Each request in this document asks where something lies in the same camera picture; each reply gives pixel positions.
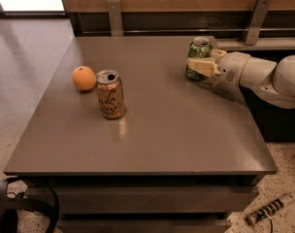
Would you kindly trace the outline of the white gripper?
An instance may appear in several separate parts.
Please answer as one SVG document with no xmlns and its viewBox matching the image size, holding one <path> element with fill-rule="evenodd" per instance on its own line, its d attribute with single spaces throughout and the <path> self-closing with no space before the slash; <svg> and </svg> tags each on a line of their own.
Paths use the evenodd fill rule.
<svg viewBox="0 0 295 233">
<path fill-rule="evenodd" d="M 211 78 L 221 74 L 219 79 L 223 83 L 238 86 L 250 55 L 237 51 L 227 53 L 226 50 L 212 49 L 211 57 L 214 59 L 220 58 L 218 64 L 206 58 L 188 58 L 186 64 L 189 69 L 205 77 Z"/>
</svg>

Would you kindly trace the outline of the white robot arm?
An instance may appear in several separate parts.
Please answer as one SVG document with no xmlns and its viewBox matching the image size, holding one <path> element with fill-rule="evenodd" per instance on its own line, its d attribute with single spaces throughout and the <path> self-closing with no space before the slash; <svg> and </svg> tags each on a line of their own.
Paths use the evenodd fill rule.
<svg viewBox="0 0 295 233">
<path fill-rule="evenodd" d="M 295 55 L 275 62 L 239 51 L 212 50 L 209 57 L 188 57 L 186 66 L 204 78 L 248 88 L 274 106 L 295 109 Z"/>
</svg>

